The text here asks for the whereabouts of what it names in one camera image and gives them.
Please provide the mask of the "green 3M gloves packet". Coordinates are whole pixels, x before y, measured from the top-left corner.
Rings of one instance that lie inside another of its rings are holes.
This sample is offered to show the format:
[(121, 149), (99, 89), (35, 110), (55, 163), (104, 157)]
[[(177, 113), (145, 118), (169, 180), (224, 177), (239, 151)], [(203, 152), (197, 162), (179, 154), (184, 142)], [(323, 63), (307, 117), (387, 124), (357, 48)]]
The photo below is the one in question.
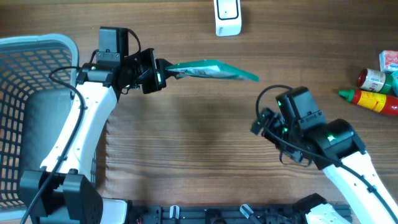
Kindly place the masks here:
[(224, 80), (243, 80), (258, 82), (259, 77), (219, 60), (199, 60), (169, 65), (168, 72), (175, 72), (179, 78), (198, 77)]

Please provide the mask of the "grey plastic mesh basket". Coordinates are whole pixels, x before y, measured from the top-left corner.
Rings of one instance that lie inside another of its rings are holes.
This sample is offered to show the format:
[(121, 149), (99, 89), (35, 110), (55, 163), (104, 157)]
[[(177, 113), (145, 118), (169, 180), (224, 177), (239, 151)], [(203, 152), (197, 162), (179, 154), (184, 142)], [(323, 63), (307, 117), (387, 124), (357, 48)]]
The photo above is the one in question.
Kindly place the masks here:
[[(22, 220), (27, 209), (20, 181), (39, 170), (73, 103), (67, 87), (76, 75), (76, 43), (62, 34), (1, 40), (1, 218)], [(96, 154), (90, 170), (96, 183)]]

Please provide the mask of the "green lid jar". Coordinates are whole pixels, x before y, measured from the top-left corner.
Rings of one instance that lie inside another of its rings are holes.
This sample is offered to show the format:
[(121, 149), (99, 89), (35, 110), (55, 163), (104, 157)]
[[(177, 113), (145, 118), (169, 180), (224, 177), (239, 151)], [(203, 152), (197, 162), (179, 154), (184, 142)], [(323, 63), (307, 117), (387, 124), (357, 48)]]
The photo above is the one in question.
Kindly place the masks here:
[(366, 68), (358, 76), (361, 90), (388, 94), (391, 92), (393, 77), (390, 74)]

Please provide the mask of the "red sauce bottle yellow label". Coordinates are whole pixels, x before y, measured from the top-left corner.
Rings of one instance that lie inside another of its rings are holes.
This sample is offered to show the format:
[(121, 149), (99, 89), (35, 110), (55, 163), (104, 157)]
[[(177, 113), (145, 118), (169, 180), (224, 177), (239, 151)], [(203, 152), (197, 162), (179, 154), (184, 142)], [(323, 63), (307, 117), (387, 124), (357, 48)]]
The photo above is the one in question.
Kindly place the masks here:
[(347, 102), (388, 116), (397, 116), (397, 97), (362, 90), (340, 90)]

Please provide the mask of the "teal wet wipes packet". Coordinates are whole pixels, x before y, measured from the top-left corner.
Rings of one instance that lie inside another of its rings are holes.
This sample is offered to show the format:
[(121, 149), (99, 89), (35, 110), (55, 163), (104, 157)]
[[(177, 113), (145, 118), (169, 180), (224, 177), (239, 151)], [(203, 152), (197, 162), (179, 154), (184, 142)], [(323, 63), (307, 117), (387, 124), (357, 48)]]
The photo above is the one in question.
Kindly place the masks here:
[(391, 73), (392, 77), (392, 91), (398, 96), (398, 71)]

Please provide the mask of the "small orange snack packet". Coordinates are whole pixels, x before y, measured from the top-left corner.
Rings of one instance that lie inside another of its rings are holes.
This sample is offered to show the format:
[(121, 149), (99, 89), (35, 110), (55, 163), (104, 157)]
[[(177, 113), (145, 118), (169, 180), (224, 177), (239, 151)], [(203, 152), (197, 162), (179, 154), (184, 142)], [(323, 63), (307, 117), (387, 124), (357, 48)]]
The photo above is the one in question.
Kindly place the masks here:
[(385, 73), (396, 72), (398, 69), (398, 51), (383, 50), (379, 54), (380, 71)]

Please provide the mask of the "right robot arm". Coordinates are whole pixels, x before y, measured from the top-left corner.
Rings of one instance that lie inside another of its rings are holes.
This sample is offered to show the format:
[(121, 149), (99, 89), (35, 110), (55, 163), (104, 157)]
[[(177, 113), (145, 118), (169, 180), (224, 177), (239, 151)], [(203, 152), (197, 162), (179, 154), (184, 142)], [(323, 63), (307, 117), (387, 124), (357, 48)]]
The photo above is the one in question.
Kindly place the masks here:
[(279, 112), (261, 110), (251, 131), (275, 145), (281, 156), (315, 164), (338, 188), (361, 223), (397, 223), (397, 204), (379, 178), (366, 146), (349, 122), (328, 122), (304, 86), (284, 86)]

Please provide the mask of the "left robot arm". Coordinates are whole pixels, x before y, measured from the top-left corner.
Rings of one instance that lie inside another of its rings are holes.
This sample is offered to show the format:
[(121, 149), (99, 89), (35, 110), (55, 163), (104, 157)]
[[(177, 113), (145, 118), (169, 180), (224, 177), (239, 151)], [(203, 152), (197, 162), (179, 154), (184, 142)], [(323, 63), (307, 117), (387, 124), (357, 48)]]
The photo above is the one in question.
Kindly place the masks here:
[(131, 88), (145, 94), (166, 87), (168, 61), (153, 49), (129, 53), (134, 31), (102, 27), (90, 61), (76, 67), (67, 87), (73, 103), (65, 124), (39, 170), (26, 170), (20, 181), (26, 204), (22, 222), (135, 223), (132, 203), (102, 197), (91, 183), (91, 168), (103, 127), (121, 95)]

